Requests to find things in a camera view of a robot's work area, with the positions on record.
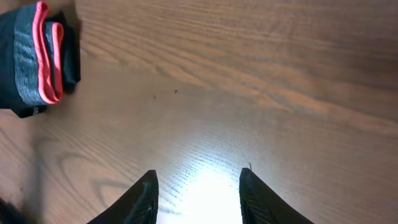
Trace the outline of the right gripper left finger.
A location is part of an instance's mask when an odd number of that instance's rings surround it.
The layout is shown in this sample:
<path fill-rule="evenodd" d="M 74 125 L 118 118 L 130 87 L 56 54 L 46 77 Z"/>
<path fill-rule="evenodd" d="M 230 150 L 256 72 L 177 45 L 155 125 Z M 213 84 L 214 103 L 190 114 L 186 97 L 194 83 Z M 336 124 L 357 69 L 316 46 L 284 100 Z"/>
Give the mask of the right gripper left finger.
<path fill-rule="evenodd" d="M 148 170 L 112 206 L 88 224 L 156 224 L 159 182 L 155 170 Z"/>

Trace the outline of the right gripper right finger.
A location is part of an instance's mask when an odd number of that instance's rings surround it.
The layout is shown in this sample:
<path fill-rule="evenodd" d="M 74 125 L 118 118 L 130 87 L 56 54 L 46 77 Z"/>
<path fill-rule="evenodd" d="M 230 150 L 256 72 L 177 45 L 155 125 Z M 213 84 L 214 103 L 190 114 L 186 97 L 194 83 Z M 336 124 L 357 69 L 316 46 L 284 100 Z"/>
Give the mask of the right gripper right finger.
<path fill-rule="evenodd" d="M 243 224 L 313 224 L 248 168 L 241 170 L 239 199 Z"/>

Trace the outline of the black leggings with grey waistband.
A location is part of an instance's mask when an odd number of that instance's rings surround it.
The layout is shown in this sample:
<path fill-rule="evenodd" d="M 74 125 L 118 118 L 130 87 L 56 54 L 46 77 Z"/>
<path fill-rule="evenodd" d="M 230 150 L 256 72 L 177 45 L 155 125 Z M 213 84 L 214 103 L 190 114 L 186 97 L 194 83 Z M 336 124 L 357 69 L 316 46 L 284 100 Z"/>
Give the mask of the black leggings with grey waistband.
<path fill-rule="evenodd" d="M 50 16 L 37 1 L 1 14 L 1 109 L 34 116 L 80 80 L 78 44 L 63 11 Z"/>

